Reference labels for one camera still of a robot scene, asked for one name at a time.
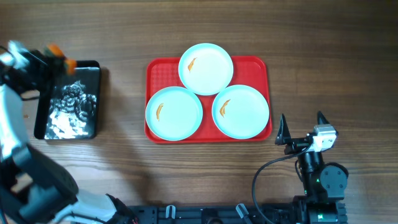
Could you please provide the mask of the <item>orange green sponge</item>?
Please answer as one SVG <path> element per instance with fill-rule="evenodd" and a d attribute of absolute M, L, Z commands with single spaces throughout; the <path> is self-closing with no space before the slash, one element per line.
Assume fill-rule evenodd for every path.
<path fill-rule="evenodd" d="M 77 61 L 65 56 L 60 47 L 56 44 L 48 44 L 45 48 L 45 55 L 63 65 L 67 75 L 74 75 L 77 68 Z"/>

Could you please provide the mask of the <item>white plate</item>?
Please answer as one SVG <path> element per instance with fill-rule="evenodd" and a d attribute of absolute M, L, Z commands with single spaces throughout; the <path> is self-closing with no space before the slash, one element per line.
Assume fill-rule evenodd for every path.
<path fill-rule="evenodd" d="M 231 56 L 216 44 L 193 45 L 183 53 L 178 63 L 180 81 L 197 95 L 219 93 L 229 85 L 233 74 Z"/>
<path fill-rule="evenodd" d="M 190 90 L 170 86 L 156 92 L 146 106 L 146 123 L 149 129 L 166 141 L 181 141 L 201 125 L 203 107 Z"/>
<path fill-rule="evenodd" d="M 211 115 L 224 135 L 238 140 L 256 137 L 271 118 L 265 96 L 248 85 L 232 85 L 219 92 L 213 100 Z"/>

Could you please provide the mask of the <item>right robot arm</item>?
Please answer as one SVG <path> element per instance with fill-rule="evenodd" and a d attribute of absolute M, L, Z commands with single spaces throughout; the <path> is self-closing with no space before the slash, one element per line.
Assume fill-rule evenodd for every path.
<path fill-rule="evenodd" d="M 290 223 L 347 221 L 339 201 L 345 198 L 349 172 L 341 164 L 323 160 L 323 153 L 333 148 L 337 137 L 338 131 L 320 111 L 313 131 L 302 138 L 292 138 L 285 116 L 280 116 L 275 144 L 285 147 L 286 156 L 297 159 L 295 169 L 304 189 L 304 194 L 289 204 Z"/>

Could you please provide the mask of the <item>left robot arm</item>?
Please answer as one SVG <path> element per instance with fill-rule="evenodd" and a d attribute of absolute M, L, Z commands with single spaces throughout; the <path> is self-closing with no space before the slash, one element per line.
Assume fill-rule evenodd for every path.
<path fill-rule="evenodd" d="M 79 190 L 70 173 L 29 142 L 22 94 L 48 96 L 75 62 L 47 49 L 7 49 L 1 55 L 1 218 L 16 223 L 138 223 L 120 199 Z"/>

